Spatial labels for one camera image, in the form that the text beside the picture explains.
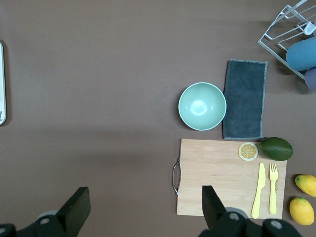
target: dish towel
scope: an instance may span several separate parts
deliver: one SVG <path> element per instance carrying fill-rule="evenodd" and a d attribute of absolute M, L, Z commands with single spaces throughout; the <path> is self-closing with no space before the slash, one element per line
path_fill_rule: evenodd
<path fill-rule="evenodd" d="M 230 60 L 224 96 L 224 139 L 258 139 L 262 135 L 262 114 L 268 62 Z"/>

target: knife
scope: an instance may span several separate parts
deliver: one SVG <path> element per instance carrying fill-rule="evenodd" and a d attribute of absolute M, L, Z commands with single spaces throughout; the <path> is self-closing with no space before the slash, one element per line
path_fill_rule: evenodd
<path fill-rule="evenodd" d="M 259 217 L 259 209 L 260 209 L 260 195 L 261 190 L 266 184 L 266 172 L 265 167 L 262 163 L 259 164 L 259 176 L 258 176 L 258 185 L 257 185 L 257 192 L 255 201 L 253 202 L 251 216 L 254 219 Z"/>

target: cutting board handle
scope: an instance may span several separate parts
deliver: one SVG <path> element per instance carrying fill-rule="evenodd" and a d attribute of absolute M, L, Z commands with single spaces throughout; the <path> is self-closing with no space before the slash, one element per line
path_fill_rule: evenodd
<path fill-rule="evenodd" d="M 176 169 L 177 166 L 179 166 L 180 178 L 179 178 L 179 183 L 178 183 L 178 185 L 176 186 L 176 185 L 175 185 L 175 180 L 174 180 L 174 177 L 175 177 L 174 173 L 175 173 L 175 169 Z M 172 172 L 172 187 L 173 187 L 173 189 L 174 189 L 176 195 L 179 194 L 180 179 L 181 179 L 181 168 L 180 168 L 180 158 L 178 158 L 176 164 L 175 164 L 174 167 L 173 167 L 173 172 Z"/>

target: white wire rack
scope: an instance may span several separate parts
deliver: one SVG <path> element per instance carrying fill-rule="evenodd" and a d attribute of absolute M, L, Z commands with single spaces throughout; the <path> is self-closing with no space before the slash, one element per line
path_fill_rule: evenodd
<path fill-rule="evenodd" d="M 302 0 L 295 6 L 287 5 L 267 28 L 258 44 L 302 79 L 305 72 L 292 69 L 286 61 L 288 48 L 316 34 L 315 0 Z"/>

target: fork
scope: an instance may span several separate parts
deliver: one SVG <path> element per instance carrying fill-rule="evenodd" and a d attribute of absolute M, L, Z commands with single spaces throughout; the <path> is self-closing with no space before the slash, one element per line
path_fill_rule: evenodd
<path fill-rule="evenodd" d="M 278 179 L 278 172 L 276 164 L 269 165 L 269 179 L 271 183 L 269 212 L 274 215 L 277 213 L 276 180 Z"/>

